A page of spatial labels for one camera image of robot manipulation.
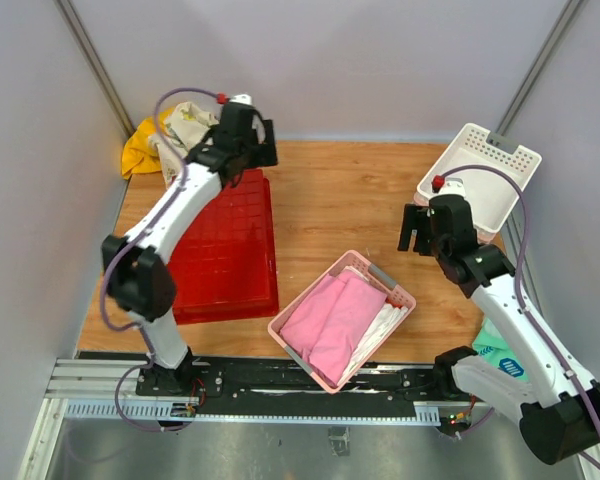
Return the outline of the white perforated basket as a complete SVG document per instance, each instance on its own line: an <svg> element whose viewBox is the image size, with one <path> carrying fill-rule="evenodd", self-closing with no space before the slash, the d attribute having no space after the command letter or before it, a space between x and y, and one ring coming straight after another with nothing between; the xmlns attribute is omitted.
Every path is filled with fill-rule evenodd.
<svg viewBox="0 0 600 480"><path fill-rule="evenodd" d="M433 179L467 165L492 167L505 173L520 189L525 189L541 162L542 156L526 146L477 124L467 123L419 182L414 202L427 205L434 196ZM453 176L462 181L478 238L483 243L491 242L518 202L518 195L501 176L482 169L464 170Z"/></svg>

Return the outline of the large red plastic container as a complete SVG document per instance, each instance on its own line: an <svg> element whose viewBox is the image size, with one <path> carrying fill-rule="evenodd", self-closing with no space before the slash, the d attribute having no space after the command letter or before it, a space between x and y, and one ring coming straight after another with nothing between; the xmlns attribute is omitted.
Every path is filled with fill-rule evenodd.
<svg viewBox="0 0 600 480"><path fill-rule="evenodd" d="M271 192L260 170L223 190L176 246L169 271L176 323L273 316L279 311Z"/></svg>

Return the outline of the pink basket with cloths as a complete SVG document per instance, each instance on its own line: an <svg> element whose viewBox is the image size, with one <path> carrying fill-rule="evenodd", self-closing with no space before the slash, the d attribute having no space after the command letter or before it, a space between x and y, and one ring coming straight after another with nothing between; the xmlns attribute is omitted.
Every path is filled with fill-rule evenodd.
<svg viewBox="0 0 600 480"><path fill-rule="evenodd" d="M415 307L401 285L349 250L270 321L268 333L321 389L335 394Z"/></svg>

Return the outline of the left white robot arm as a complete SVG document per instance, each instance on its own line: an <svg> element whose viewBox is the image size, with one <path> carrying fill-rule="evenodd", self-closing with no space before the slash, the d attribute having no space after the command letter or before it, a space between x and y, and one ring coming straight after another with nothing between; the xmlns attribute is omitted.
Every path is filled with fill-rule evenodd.
<svg viewBox="0 0 600 480"><path fill-rule="evenodd" d="M129 321L112 331L140 331L149 350L145 379L180 396L194 384L193 355L175 322L176 284L168 263L181 237L201 211L226 187L236 187L248 169L278 162L273 123L251 97L239 94L222 106L219 121L189 150L176 179L150 212L123 236L101 245L104 277L100 297L111 298Z"/></svg>

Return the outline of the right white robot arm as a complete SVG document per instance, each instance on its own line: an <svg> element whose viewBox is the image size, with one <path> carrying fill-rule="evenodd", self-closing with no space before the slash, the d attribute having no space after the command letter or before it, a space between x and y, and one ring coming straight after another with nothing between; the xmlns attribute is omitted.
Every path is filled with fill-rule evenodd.
<svg viewBox="0 0 600 480"><path fill-rule="evenodd" d="M600 382L551 331L505 253L479 241L462 196L406 205L398 248L433 257L493 322L528 378L521 382L461 346L435 358L433 387L440 397L467 393L486 402L517 425L529 450L548 465L600 446Z"/></svg>

